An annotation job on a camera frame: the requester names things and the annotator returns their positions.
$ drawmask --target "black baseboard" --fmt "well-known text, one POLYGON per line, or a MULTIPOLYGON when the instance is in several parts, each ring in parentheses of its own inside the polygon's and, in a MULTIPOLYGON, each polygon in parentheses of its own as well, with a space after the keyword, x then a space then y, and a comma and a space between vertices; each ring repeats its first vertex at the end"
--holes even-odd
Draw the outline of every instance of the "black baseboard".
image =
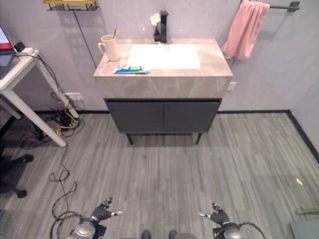
POLYGON ((218 114, 265 114, 265 113, 288 113, 289 110, 254 110, 254 111, 218 111, 218 114))
POLYGON ((79 114, 109 114, 109 111, 77 111, 79 114))
POLYGON ((0 129, 0 138, 2 138, 2 136, 5 134, 5 132, 10 128, 10 126, 12 125, 12 123, 15 121, 15 117, 11 116, 7 122, 2 126, 2 128, 0 129))
MULTIPOLYGON (((54 114, 54 111, 34 111, 37 115, 54 114)), ((109 111, 77 111, 79 114, 109 114, 109 111)))
MULTIPOLYGON (((109 114, 109 111, 77 111, 79 114, 109 114)), ((53 111, 35 111, 36 114, 39 115, 47 115, 52 114, 53 111)), ((286 113, 289 117, 290 121, 296 128, 297 132, 305 142, 306 146, 310 150, 310 152, 315 157, 316 161, 319 163, 319 153, 314 147, 313 143, 311 143, 310 139, 304 132, 301 125, 298 123, 297 119, 294 117, 294 115, 291 113, 290 110, 260 110, 260 111, 218 111, 218 114, 266 114, 266 113, 286 113)), ((0 138, 5 134, 5 132, 9 129, 11 124, 14 122, 15 118, 10 117, 10 119, 4 124, 4 126, 0 129, 0 138)))
POLYGON ((318 153, 318 151, 314 147, 313 143, 311 143, 310 139, 308 138, 308 136, 304 132, 304 130, 301 127, 301 125, 298 123, 298 121, 295 118, 295 116, 291 113, 291 111, 287 112, 287 116, 290 119, 291 123, 293 123, 293 125, 295 126, 297 132, 299 133, 299 135, 301 136, 301 138, 305 142, 305 144, 308 147, 308 149, 310 150, 310 152, 313 154, 313 156, 315 157, 315 159, 319 163, 319 153, 318 153))

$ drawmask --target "bathroom vanity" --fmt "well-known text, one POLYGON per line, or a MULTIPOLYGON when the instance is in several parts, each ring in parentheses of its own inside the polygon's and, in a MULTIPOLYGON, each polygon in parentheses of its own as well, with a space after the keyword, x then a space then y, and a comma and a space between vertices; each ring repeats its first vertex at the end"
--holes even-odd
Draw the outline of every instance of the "bathroom vanity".
POLYGON ((120 133, 209 130, 232 73, 215 39, 119 39, 121 59, 103 57, 94 78, 120 133), (118 66, 148 66, 148 74, 114 74, 118 66))

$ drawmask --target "laptop screen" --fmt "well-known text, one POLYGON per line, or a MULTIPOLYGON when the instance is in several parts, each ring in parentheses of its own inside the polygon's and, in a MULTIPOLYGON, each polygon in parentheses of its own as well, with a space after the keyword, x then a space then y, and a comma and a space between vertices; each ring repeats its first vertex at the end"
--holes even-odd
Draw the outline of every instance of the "laptop screen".
POLYGON ((13 47, 10 44, 8 38, 5 36, 2 28, 0 27, 0 51, 12 51, 13 47))

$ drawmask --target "sink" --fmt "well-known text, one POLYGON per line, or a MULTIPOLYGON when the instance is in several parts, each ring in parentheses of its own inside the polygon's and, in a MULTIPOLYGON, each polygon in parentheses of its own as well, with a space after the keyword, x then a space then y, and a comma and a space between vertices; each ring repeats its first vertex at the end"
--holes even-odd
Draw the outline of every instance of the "sink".
POLYGON ((193 44, 134 44, 128 66, 149 69, 200 69, 196 46, 193 44))

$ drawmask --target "toothbrush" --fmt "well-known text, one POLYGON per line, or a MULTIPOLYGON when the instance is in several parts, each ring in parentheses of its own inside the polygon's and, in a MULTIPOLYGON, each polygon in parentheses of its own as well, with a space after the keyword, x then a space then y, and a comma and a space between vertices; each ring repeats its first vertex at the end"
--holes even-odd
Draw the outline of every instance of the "toothbrush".
POLYGON ((115 35, 116 35, 117 33, 119 33, 119 31, 118 31, 118 29, 117 29, 117 28, 115 28, 115 30, 114 30, 114 34, 113 34, 113 38, 115 38, 115 35))

